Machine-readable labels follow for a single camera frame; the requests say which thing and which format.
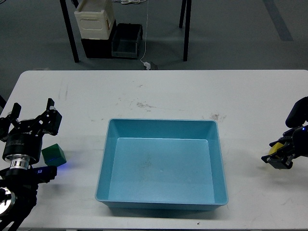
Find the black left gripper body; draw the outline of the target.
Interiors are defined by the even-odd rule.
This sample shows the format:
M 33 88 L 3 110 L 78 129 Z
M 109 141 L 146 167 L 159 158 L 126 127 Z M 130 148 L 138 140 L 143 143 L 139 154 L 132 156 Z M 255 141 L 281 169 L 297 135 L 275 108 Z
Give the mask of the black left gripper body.
M 14 128 L 7 132 L 9 126 L 3 129 L 2 141 L 5 142 L 2 159 L 13 162 L 24 159 L 29 165 L 39 162 L 42 148 L 42 137 L 46 133 L 46 120 L 36 118 L 30 120 L 11 121 Z

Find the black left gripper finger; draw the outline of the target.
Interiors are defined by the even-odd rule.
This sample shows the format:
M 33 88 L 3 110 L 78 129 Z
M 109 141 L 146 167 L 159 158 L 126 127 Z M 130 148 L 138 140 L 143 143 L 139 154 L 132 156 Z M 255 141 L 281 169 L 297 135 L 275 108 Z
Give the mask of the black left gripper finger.
M 0 118 L 0 140 L 7 141 L 9 135 L 10 125 L 13 125 L 14 128 L 18 128 L 20 122 L 18 117 L 21 112 L 21 105 L 14 103 L 12 111 L 6 116 Z
M 49 98 L 46 110 L 35 118 L 33 133 L 37 136 L 50 134 L 56 136 L 59 131 L 62 115 L 55 109 L 54 100 Z

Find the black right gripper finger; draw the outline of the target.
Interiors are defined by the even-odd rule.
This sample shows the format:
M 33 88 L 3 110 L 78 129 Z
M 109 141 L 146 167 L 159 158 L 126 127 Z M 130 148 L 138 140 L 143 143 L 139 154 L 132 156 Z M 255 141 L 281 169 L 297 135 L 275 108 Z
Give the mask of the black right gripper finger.
M 261 157 L 261 160 L 267 164 L 270 164 L 275 169 L 291 169 L 293 166 L 294 154 L 288 153 L 283 148 L 280 148 L 273 155 L 265 155 Z
M 282 134 L 282 137 L 280 137 L 277 141 L 271 142 L 269 146 L 273 147 L 276 143 L 281 143 L 282 145 L 284 145 L 286 142 L 291 142 L 294 131 L 294 128 L 289 129 L 288 131 L 284 132 Z

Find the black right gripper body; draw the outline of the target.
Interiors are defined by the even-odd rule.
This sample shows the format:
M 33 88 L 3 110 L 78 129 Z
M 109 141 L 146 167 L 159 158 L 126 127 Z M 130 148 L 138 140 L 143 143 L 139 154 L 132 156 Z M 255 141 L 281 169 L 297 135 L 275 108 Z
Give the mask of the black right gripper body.
M 294 159 L 308 156 L 308 126 L 291 129 L 291 140 L 294 147 Z

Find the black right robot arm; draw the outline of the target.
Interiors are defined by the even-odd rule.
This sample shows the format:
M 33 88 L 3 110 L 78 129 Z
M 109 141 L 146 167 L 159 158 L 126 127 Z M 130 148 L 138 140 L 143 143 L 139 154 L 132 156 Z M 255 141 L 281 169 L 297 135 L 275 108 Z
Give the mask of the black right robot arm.
M 261 160 L 275 169 L 291 169 L 293 159 L 308 155 L 308 98 L 297 101 L 285 124 L 289 128 L 277 141 L 269 144 L 270 151 Z

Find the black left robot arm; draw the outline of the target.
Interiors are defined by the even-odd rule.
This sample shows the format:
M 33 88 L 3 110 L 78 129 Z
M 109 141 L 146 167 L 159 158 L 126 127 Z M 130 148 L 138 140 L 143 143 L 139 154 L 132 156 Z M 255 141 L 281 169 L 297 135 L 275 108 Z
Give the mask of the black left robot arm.
M 5 143 L 2 159 L 10 166 L 0 172 L 0 229 L 15 231 L 37 204 L 40 183 L 48 183 L 57 175 L 56 166 L 36 167 L 45 134 L 58 134 L 62 115 L 53 99 L 46 110 L 34 119 L 18 121 L 21 105 L 0 119 L 0 140 Z

